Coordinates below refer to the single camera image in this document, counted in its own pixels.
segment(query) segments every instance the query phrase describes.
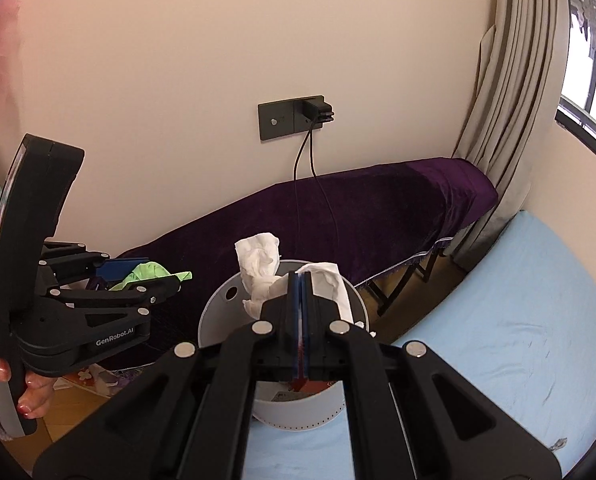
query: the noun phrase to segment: blue cloth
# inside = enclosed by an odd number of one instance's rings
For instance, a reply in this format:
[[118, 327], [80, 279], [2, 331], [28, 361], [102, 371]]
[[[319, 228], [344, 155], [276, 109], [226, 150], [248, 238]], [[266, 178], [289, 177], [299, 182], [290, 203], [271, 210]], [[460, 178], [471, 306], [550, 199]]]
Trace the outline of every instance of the blue cloth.
[[[562, 473], [596, 439], [596, 285], [548, 227], [519, 213], [490, 253], [396, 344], [427, 343], [545, 446]], [[347, 414], [293, 433], [252, 422], [248, 480], [351, 480]]]

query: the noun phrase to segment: power socket panel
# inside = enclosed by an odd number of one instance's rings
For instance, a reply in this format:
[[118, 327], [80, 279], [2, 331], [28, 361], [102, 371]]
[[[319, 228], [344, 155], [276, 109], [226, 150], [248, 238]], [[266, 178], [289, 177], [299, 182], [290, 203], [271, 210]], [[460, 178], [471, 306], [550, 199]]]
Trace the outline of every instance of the power socket panel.
[[[311, 120], [302, 115], [302, 101], [316, 98], [324, 100], [322, 95], [312, 95], [258, 105], [260, 140], [277, 139], [308, 131]], [[322, 124], [316, 123], [314, 130], [319, 128], [322, 128]]]

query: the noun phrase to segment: trash bin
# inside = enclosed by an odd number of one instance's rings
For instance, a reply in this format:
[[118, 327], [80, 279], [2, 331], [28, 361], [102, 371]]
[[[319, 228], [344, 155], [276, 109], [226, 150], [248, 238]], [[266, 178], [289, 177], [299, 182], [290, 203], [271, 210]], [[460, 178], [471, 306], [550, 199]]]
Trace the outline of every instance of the trash bin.
[[[281, 260], [278, 276], [294, 272], [304, 264], [300, 260]], [[369, 330], [364, 302], [353, 285], [344, 279], [354, 322], [362, 321]], [[253, 319], [246, 313], [242, 301], [250, 299], [242, 285], [240, 274], [228, 279], [214, 292], [204, 307], [198, 327], [201, 347], [224, 341], [231, 332]], [[333, 420], [345, 408], [345, 394], [341, 382], [315, 394], [293, 392], [288, 383], [258, 381], [252, 413], [261, 422], [281, 430], [303, 431], [322, 426]]]

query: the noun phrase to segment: wall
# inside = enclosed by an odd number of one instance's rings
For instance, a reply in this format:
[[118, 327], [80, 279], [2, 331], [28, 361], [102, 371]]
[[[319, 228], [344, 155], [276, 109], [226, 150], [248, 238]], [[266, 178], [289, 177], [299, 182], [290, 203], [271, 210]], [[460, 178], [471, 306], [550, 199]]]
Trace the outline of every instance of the wall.
[[493, 2], [21, 0], [21, 131], [86, 150], [59, 237], [115, 254], [289, 180], [261, 102], [325, 95], [320, 173], [450, 156]]
[[553, 123], [524, 208], [549, 225], [596, 281], [596, 156]]

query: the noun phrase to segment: hand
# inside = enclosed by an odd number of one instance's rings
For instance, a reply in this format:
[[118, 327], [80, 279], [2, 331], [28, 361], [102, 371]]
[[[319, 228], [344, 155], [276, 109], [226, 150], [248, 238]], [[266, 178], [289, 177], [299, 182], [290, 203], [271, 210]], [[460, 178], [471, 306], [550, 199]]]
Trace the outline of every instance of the hand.
[[[6, 382], [11, 378], [9, 364], [0, 359], [0, 381]], [[54, 400], [54, 383], [57, 379], [41, 377], [33, 372], [27, 372], [25, 382], [27, 390], [18, 401], [17, 410], [25, 418], [40, 418], [49, 411]]]

